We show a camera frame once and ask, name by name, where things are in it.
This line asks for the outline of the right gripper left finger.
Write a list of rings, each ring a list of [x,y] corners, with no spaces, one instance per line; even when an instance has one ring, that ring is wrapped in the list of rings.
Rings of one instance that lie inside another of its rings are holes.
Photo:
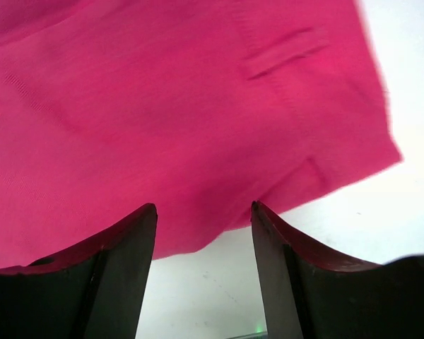
[[[135,338],[158,214],[147,203],[28,266],[0,269],[0,338]]]

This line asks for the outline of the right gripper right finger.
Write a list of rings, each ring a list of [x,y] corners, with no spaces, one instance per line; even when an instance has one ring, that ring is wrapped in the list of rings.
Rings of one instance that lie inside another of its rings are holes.
[[[424,255],[379,265],[251,208],[270,338],[424,338]]]

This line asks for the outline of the pink trousers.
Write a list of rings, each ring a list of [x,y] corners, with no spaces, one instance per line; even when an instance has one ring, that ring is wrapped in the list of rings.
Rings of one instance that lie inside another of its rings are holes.
[[[356,1],[0,1],[0,268],[144,203],[198,251],[400,158]]]

